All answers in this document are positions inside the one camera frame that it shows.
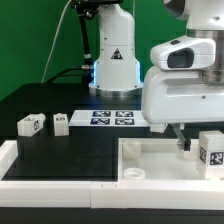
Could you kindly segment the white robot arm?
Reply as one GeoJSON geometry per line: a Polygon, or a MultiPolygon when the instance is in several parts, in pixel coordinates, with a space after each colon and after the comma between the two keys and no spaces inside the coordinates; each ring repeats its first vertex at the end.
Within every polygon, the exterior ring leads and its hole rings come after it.
{"type": "Polygon", "coordinates": [[[171,124],[181,141],[187,123],[224,121],[224,0],[162,0],[186,34],[150,51],[144,79],[135,58],[134,19],[123,0],[73,0],[86,18],[100,16],[100,56],[89,90],[123,97],[141,91],[141,111],[152,132],[171,124]]]}

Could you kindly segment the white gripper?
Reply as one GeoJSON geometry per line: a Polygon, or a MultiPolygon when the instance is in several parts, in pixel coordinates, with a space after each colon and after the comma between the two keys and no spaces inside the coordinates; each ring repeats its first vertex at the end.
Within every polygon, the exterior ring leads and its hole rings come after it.
{"type": "Polygon", "coordinates": [[[180,124],[224,121],[224,86],[207,85],[198,71],[162,71],[153,66],[145,76],[141,111],[150,124],[174,124],[180,151],[191,149],[180,124]]]}

